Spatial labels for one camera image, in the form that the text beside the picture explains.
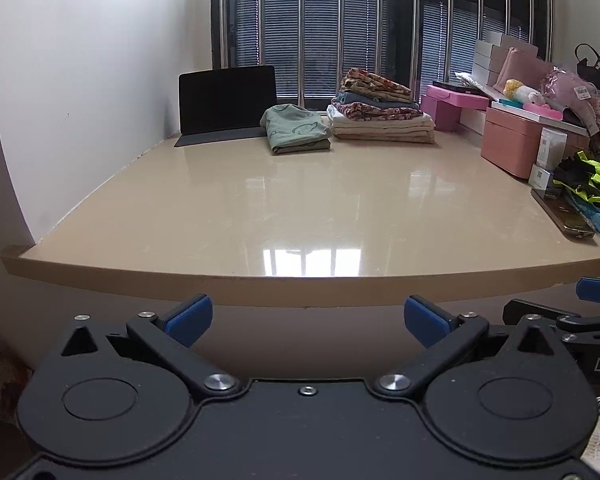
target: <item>green folded cloth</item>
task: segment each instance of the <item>green folded cloth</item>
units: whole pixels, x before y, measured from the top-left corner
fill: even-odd
[[[331,147],[331,133],[322,123],[320,114],[299,106],[272,106],[264,112],[260,126],[267,129],[274,155],[328,150]]]

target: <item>magenta box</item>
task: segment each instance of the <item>magenta box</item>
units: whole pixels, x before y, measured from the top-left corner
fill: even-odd
[[[489,108],[489,103],[491,102],[488,97],[461,94],[460,92],[453,92],[433,85],[427,86],[427,96],[459,108],[472,108],[473,110],[486,110]]]
[[[460,122],[460,113],[462,112],[457,106],[439,101],[428,95],[422,96],[420,110],[433,118],[433,122],[436,123],[436,129],[440,132],[452,132],[455,130],[456,124]]]

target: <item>black handbag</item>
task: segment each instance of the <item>black handbag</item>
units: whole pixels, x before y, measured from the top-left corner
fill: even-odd
[[[588,46],[596,55],[597,60],[593,66],[589,66],[589,59],[586,57],[580,59],[578,51],[581,46]],[[600,54],[589,43],[581,43],[576,47],[575,55],[578,60],[578,75],[600,90]]]

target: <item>beige tabletop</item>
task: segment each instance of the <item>beige tabletop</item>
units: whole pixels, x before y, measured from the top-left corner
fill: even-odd
[[[85,199],[11,274],[162,300],[357,306],[511,294],[600,276],[600,236],[564,237],[529,187],[461,137],[166,140]]]

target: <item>phone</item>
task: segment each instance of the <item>phone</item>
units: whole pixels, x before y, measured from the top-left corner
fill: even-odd
[[[562,190],[541,191],[532,189],[531,195],[542,206],[551,220],[567,236],[593,238],[596,232],[584,217],[562,195]]]
[[[439,88],[444,88],[445,90],[451,90],[452,92],[459,92],[461,94],[471,94],[479,96],[485,95],[482,90],[478,88],[472,88],[471,86],[454,85],[452,83],[443,83],[442,81],[434,81],[432,85],[437,86]]]

